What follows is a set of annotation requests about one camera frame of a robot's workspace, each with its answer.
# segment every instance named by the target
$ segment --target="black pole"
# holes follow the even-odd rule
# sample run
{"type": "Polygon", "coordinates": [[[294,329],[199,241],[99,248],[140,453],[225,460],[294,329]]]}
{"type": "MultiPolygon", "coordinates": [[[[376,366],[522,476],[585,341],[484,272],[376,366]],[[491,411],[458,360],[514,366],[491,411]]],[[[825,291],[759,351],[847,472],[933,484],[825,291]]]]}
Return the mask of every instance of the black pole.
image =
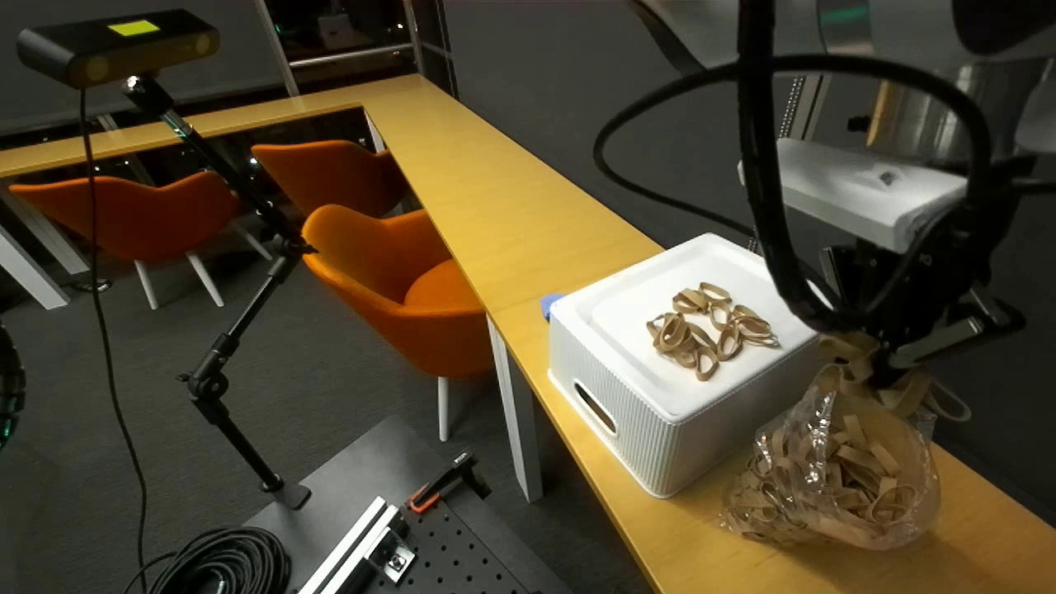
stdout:
{"type": "Polygon", "coordinates": [[[127,95],[150,117],[157,117],[241,202],[253,207],[272,235],[276,235],[276,262],[272,264],[263,283],[241,310],[241,316],[214,341],[214,348],[200,357],[190,378],[184,378],[189,389],[195,393],[195,411],[225,432],[225,438],[241,453],[241,460],[256,472],[260,490],[274,497],[284,508],[304,508],[310,491],[304,484],[287,484],[241,435],[221,398],[228,393],[225,366],[233,357],[241,334],[260,313],[269,296],[291,277],[304,255],[304,241],[294,233],[291,219],[260,196],[251,179],[232,168],[178,113],[173,95],[151,76],[133,76],[127,95]]]}

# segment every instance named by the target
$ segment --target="orange chair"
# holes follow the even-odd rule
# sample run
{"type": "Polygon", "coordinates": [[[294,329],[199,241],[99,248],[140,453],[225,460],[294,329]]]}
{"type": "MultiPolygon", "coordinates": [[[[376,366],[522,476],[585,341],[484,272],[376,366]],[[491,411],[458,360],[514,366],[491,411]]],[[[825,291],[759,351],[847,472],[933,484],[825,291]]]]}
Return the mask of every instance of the orange chair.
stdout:
{"type": "Polygon", "coordinates": [[[368,219],[325,204],[304,227],[308,272],[349,303],[415,371],[436,378],[439,444],[448,378],[491,371],[484,308],[423,211],[368,219]]]}
{"type": "MultiPolygon", "coordinates": [[[[93,241],[88,179],[11,184],[11,196],[38,204],[51,220],[64,226],[66,233],[93,241]]],[[[238,197],[214,173],[195,173],[173,184],[140,184],[113,174],[97,179],[99,251],[134,264],[143,294],[151,310],[157,310],[157,296],[151,291],[144,264],[175,258],[189,258],[208,296],[219,308],[225,308],[225,296],[208,277],[195,248],[205,248],[212,237],[228,233],[238,214],[238,197]]]]}
{"type": "Polygon", "coordinates": [[[348,204],[380,219],[405,197],[405,179],[392,154],[376,154],[349,140],[253,147],[251,153],[302,219],[320,204],[348,204]]]}

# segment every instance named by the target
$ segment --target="plastic bag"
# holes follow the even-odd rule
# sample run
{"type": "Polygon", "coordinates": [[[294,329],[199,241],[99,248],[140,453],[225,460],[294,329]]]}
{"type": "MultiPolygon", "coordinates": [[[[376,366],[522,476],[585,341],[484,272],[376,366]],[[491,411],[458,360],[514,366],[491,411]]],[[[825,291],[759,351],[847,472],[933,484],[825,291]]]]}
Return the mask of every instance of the plastic bag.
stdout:
{"type": "MultiPolygon", "coordinates": [[[[921,538],[941,505],[930,423],[896,416],[865,385],[867,371],[830,362],[806,398],[759,431],[754,466],[727,497],[727,528],[779,543],[843,543],[867,550],[921,538]]],[[[896,393],[921,401],[925,378],[896,393]]]]}

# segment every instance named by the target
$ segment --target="styrofoam box lid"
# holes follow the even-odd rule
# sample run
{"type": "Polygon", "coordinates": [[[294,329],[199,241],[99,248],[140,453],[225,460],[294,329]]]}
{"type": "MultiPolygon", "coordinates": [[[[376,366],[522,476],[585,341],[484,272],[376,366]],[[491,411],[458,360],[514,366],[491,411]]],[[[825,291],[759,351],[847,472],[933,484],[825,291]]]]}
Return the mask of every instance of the styrofoam box lid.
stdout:
{"type": "Polygon", "coordinates": [[[566,323],[606,371],[638,393],[659,418],[677,423],[698,411],[715,405],[733,385],[779,362],[816,338],[786,300],[759,255],[728,245],[715,235],[700,235],[650,262],[623,268],[596,283],[562,296],[552,323],[566,323]],[[707,384],[693,371],[652,351],[646,321],[674,310],[674,294],[710,282],[735,303],[754,308],[769,321],[779,348],[746,345],[707,384]]]}

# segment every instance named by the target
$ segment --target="yellow table top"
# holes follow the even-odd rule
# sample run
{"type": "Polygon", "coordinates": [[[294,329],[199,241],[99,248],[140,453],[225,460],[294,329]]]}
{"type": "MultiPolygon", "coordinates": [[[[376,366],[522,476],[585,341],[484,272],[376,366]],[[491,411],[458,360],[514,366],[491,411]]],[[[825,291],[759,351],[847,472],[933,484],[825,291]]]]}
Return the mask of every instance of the yellow table top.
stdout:
{"type": "MultiPolygon", "coordinates": [[[[423,76],[189,121],[200,137],[228,137],[349,106],[363,106],[384,131],[542,411],[656,592],[1053,592],[1056,532],[941,450],[933,450],[945,484],[937,528],[885,556],[773,547],[722,532],[722,490],[739,466],[707,476],[670,501],[650,498],[552,385],[548,323],[538,303],[545,294],[579,291],[659,248],[423,76]]],[[[97,137],[99,160],[157,147],[175,147],[163,125],[97,137]]],[[[68,161],[84,161],[79,142],[16,150],[0,154],[0,179],[68,161]]]]}

